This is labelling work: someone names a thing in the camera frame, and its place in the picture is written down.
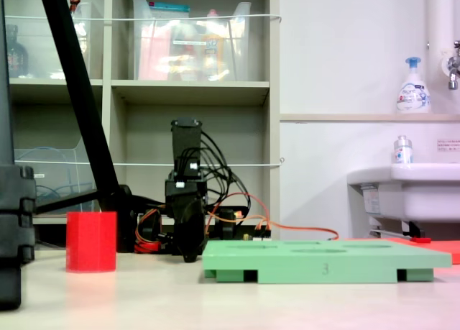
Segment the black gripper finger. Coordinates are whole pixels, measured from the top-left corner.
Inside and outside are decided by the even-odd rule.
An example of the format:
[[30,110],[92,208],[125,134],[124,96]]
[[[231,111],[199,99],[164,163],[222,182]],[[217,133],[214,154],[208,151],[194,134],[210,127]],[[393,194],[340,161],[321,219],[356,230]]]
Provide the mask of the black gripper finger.
[[189,227],[189,253],[188,261],[195,262],[206,247],[205,214],[201,201],[194,201],[191,205],[191,218]]
[[183,256],[185,262],[193,261],[193,235],[190,233],[189,220],[186,217],[184,205],[174,203],[174,245],[177,251]]

